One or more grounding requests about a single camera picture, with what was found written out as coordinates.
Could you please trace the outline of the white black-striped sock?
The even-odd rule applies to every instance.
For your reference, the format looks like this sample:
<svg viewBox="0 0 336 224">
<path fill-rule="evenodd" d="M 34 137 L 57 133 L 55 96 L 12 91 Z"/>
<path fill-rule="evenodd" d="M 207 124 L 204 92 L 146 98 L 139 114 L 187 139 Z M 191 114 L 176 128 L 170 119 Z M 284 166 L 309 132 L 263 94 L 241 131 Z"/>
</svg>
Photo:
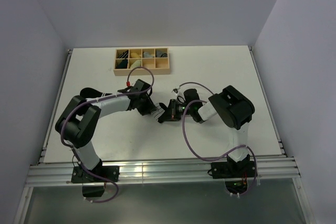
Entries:
<svg viewBox="0 0 336 224">
<path fill-rule="evenodd" d="M 163 103 L 156 103 L 154 108 L 150 111 L 150 114 L 154 117 L 156 121 L 159 121 L 159 118 L 164 114 L 166 110 L 166 105 Z"/>
</svg>

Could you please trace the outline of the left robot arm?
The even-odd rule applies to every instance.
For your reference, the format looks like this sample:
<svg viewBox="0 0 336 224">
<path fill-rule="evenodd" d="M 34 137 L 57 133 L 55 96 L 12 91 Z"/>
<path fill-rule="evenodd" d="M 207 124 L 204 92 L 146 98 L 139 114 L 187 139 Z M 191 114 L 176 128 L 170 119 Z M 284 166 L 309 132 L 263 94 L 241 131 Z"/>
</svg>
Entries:
<svg viewBox="0 0 336 224">
<path fill-rule="evenodd" d="M 108 178 L 102 160 L 97 155 L 91 139 L 100 118 L 107 115 L 137 110 L 148 115 L 155 106 L 147 93 L 108 95 L 100 98 L 74 96 L 55 124 L 63 145 L 71 148 L 83 169 L 83 175 L 91 182 Z"/>
</svg>

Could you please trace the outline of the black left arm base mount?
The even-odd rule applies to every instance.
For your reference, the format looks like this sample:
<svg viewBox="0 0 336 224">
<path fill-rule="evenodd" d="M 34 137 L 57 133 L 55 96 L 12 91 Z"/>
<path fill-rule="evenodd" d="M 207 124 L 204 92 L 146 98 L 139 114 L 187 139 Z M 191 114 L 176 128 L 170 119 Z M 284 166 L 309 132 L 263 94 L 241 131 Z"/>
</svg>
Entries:
<svg viewBox="0 0 336 224">
<path fill-rule="evenodd" d="M 87 183 L 103 183 L 106 179 L 117 182 L 119 178 L 119 166 L 102 166 L 98 172 L 87 173 L 82 167 L 76 166 L 73 168 L 71 183 L 87 184 Z"/>
</svg>

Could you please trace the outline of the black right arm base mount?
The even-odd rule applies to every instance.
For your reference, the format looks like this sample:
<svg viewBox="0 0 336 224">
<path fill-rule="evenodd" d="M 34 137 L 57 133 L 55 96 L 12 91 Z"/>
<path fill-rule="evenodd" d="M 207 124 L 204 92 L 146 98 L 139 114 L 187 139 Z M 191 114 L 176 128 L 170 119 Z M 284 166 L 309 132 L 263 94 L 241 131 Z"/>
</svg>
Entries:
<svg viewBox="0 0 336 224">
<path fill-rule="evenodd" d="M 230 162 L 213 162 L 207 173 L 212 176 L 213 179 L 239 179 L 254 178 L 255 171 L 256 168 L 252 161 L 243 166 Z"/>
</svg>

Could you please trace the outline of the wooden compartment box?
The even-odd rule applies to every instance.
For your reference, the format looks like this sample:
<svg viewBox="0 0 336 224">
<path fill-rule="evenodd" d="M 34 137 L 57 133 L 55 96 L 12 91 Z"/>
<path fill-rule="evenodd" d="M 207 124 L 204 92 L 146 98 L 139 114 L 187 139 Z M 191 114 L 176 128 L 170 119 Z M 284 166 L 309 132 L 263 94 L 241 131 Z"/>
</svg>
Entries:
<svg viewBox="0 0 336 224">
<path fill-rule="evenodd" d="M 155 56 L 155 52 L 157 50 L 160 50 L 162 52 L 167 52 L 167 58 L 157 58 Z M 127 69 L 116 69 L 116 66 L 118 63 L 123 59 L 118 59 L 118 56 L 123 53 L 124 51 L 128 51 L 129 55 L 128 58 L 125 58 L 128 60 L 128 68 Z M 148 51 L 149 53 L 154 55 L 154 58 L 143 58 L 143 52 Z M 136 52 L 141 55 L 141 58 L 130 58 L 130 53 Z M 127 76 L 129 72 L 133 69 L 130 68 L 130 66 L 136 61 L 136 60 L 142 60 L 142 66 L 147 69 L 149 69 L 154 75 L 165 75 L 171 73 L 170 68 L 170 55 L 169 55 L 169 49 L 168 48 L 117 48 L 115 52 L 115 58 L 114 58 L 114 74 L 116 76 Z"/>
</svg>

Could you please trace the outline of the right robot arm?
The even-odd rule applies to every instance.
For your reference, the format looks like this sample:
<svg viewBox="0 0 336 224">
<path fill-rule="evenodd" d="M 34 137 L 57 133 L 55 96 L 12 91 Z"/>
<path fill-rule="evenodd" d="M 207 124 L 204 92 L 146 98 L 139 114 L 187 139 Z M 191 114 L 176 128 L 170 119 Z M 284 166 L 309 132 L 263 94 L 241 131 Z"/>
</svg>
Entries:
<svg viewBox="0 0 336 224">
<path fill-rule="evenodd" d="M 233 178 L 252 176 L 255 169 L 248 149 L 236 148 L 247 144 L 248 126 L 254 113 L 252 102 L 233 86 L 227 86 L 221 93 L 212 94 L 205 103 L 201 102 L 196 89 L 187 89 L 182 98 L 171 99 L 168 106 L 158 103 L 152 115 L 159 123 L 180 121 L 183 115 L 191 116 L 197 123 L 204 123 L 219 115 L 232 132 L 229 148 L 234 150 L 227 155 L 227 161 L 221 168 L 217 165 L 212 167 L 212 176 Z"/>
</svg>

